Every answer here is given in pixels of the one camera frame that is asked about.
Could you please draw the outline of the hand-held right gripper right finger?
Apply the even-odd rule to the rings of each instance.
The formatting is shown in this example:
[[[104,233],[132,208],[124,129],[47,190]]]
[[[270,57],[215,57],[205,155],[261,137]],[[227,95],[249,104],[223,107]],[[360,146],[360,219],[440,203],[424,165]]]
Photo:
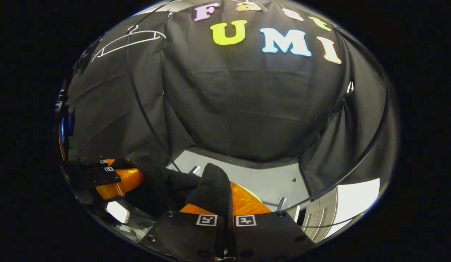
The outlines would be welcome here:
[[[272,212],[247,189],[231,187],[237,262],[284,262],[315,249],[288,212]]]

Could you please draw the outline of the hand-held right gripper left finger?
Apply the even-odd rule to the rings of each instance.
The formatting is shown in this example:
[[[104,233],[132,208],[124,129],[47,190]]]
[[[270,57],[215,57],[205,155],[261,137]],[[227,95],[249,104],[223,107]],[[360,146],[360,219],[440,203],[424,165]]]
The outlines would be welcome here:
[[[168,211],[139,244],[174,262],[215,262],[221,216]]]

